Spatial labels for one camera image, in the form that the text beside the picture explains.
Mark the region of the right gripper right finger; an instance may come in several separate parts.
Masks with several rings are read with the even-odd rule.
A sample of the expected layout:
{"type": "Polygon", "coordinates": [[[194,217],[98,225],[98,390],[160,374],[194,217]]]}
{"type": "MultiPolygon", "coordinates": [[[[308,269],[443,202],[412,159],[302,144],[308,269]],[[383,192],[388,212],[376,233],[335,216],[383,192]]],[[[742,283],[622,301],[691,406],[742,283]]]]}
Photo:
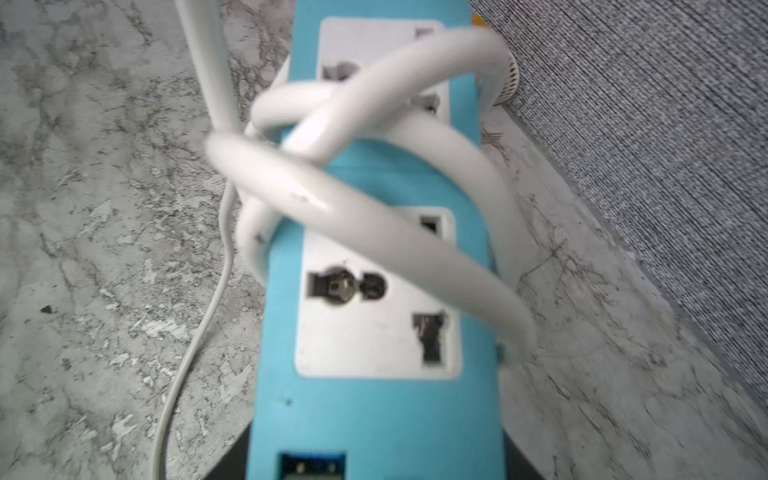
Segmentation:
{"type": "Polygon", "coordinates": [[[542,475],[512,441],[508,433],[503,435],[505,470],[507,480],[542,480],[542,475]]]}

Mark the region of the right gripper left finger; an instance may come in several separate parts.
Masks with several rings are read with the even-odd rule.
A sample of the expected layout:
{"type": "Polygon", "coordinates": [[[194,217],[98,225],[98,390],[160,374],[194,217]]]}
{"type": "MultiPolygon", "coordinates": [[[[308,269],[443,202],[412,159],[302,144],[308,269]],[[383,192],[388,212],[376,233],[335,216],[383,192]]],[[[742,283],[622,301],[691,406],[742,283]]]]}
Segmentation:
{"type": "Polygon", "coordinates": [[[246,478],[251,425],[204,477],[205,480],[244,480],[246,478]]]}

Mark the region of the teal power strip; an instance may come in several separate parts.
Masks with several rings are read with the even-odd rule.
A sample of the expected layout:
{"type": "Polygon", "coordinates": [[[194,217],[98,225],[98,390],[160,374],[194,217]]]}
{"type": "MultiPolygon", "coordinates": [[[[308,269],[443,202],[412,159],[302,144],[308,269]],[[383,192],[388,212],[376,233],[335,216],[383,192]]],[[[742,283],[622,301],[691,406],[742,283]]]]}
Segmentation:
{"type": "MultiPolygon", "coordinates": [[[[288,78],[469,24],[469,1],[298,1],[288,78]]],[[[328,173],[490,266],[479,211],[424,160],[358,140],[328,173]]],[[[506,479],[491,330],[289,220],[268,258],[245,479],[506,479]]]]}

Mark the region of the patterned white bowl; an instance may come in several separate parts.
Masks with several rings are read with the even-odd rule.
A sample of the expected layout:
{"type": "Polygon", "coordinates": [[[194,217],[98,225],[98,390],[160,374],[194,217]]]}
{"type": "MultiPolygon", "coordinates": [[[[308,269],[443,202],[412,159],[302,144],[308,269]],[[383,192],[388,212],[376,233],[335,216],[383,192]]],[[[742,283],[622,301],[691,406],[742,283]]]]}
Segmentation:
{"type": "Polygon", "coordinates": [[[502,105],[508,102],[517,92],[520,85],[520,69],[515,55],[508,51],[509,65],[505,83],[497,96],[494,105],[502,105]]]}

